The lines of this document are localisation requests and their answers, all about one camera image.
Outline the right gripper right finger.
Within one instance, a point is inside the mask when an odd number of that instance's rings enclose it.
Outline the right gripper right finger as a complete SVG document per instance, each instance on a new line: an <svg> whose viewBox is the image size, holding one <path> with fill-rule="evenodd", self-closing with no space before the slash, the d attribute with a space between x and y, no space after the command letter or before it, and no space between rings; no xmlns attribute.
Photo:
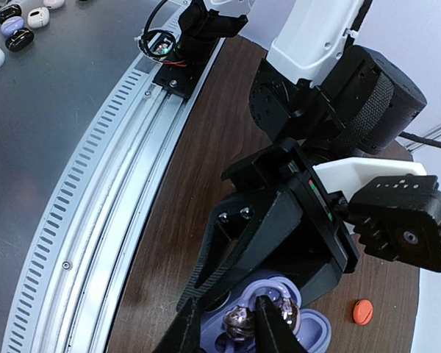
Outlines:
<svg viewBox="0 0 441 353"><path fill-rule="evenodd" d="M255 301L255 347L259 353L307 353L267 296Z"/></svg>

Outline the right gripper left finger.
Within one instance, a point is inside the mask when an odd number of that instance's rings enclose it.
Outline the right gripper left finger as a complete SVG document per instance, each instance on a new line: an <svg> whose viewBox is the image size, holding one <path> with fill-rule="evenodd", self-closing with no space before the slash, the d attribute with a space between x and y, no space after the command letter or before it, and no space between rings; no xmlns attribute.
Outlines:
<svg viewBox="0 0 441 353"><path fill-rule="evenodd" d="M197 299L188 299L168 327L154 352L200 352L201 314Z"/></svg>

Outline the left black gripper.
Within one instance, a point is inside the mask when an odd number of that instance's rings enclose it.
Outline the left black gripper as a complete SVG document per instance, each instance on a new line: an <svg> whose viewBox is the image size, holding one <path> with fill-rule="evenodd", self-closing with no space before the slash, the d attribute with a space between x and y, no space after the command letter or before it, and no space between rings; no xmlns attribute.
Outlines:
<svg viewBox="0 0 441 353"><path fill-rule="evenodd" d="M285 274L309 305L355 271L359 252L303 149L288 138L230 165L236 193L209 214L196 266L176 306L204 310L257 268Z"/></svg>

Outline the grey oval puck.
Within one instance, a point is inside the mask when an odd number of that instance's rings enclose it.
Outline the grey oval puck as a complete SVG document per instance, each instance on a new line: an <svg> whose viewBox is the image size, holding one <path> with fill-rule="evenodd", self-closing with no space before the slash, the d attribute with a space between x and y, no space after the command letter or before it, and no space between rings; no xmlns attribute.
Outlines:
<svg viewBox="0 0 441 353"><path fill-rule="evenodd" d="M331 324L302 307L285 275L261 270L235 285L201 316L203 352L326 352Z"/></svg>

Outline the red earbud charging case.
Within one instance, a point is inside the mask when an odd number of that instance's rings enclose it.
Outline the red earbud charging case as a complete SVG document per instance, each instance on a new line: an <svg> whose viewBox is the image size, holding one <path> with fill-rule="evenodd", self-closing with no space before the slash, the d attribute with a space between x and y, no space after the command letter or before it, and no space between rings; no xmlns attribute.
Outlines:
<svg viewBox="0 0 441 353"><path fill-rule="evenodd" d="M373 317L374 307L370 300L358 300L352 310L352 318L354 323L360 326L365 326L370 323Z"/></svg>

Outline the purple earbud with red hook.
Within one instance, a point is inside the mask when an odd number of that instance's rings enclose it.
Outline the purple earbud with red hook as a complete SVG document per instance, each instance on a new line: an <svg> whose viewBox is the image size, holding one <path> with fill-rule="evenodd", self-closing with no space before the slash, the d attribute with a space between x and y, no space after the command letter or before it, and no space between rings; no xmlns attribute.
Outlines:
<svg viewBox="0 0 441 353"><path fill-rule="evenodd" d="M254 337L255 315L248 307L235 306L223 317L226 334L234 342L245 342Z"/></svg>

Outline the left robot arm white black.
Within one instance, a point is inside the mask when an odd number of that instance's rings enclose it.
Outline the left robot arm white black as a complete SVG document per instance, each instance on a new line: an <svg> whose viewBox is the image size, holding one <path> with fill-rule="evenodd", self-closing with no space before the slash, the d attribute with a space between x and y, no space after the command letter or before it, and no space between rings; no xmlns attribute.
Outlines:
<svg viewBox="0 0 441 353"><path fill-rule="evenodd" d="M355 270L359 252L335 207L350 174L326 188L317 167L378 154L427 104L385 56L354 44L369 1L300 1L258 67L249 104L272 144L232 165L235 191L210 213L180 305L219 302L259 267L317 299Z"/></svg>

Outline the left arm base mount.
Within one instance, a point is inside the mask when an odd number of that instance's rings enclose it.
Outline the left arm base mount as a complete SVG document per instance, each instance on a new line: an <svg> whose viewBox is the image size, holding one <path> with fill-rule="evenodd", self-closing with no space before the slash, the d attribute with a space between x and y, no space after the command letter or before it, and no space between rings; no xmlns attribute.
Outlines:
<svg viewBox="0 0 441 353"><path fill-rule="evenodd" d="M180 35L153 28L152 21L165 5L160 1L149 15L140 36L139 50L162 66L154 83L188 99L222 38L233 38L248 23L253 1L191 1L178 17Z"/></svg>

